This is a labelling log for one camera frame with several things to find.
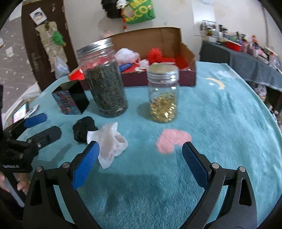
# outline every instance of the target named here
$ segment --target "green plastic bag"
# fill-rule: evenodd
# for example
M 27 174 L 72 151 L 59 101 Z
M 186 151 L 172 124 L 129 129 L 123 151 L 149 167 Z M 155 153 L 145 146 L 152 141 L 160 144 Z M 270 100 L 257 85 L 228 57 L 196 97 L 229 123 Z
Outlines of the green plastic bag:
M 136 24 L 156 18 L 151 0 L 129 0 L 123 9 L 123 19 L 126 24 Z

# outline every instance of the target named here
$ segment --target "black box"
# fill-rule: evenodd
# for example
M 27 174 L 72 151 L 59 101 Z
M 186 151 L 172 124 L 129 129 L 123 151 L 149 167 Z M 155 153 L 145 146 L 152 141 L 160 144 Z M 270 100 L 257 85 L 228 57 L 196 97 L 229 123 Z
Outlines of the black box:
M 62 83 L 52 95 L 65 115 L 81 115 L 89 105 L 79 80 Z

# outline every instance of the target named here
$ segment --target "jar lid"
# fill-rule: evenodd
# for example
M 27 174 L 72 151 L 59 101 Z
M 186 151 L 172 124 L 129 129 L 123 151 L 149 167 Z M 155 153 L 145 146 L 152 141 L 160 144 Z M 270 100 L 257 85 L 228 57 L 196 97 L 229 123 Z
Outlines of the jar lid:
M 89 44 L 89 45 L 87 45 L 87 46 L 85 46 L 81 49 L 78 49 L 76 51 L 77 58 L 81 58 L 82 56 L 88 55 L 88 54 L 96 52 L 96 51 L 100 51 L 102 49 L 105 49 L 105 48 L 108 48 L 108 47 L 111 47 L 111 46 L 113 46 L 111 38 L 96 41 L 96 42 Z
M 155 63 L 147 70 L 152 83 L 175 83 L 179 80 L 179 68 L 173 64 Z

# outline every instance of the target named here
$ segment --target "jar with gold contents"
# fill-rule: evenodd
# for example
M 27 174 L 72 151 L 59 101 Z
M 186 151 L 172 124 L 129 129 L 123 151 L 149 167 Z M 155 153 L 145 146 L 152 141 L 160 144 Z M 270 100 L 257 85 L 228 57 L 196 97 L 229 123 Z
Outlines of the jar with gold contents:
M 167 123 L 177 116 L 179 69 L 165 63 L 147 70 L 150 113 L 154 121 Z

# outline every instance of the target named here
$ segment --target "yellow crescent moon pattern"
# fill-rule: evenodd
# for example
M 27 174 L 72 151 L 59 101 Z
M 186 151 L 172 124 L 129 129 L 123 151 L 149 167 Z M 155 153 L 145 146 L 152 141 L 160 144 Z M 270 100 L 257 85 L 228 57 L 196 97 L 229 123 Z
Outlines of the yellow crescent moon pattern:
M 218 84 L 220 90 L 223 90 L 225 88 L 225 85 L 220 80 L 217 80 L 217 79 L 214 79 L 214 78 L 205 78 L 205 80 L 211 80 L 211 81 L 216 82 Z

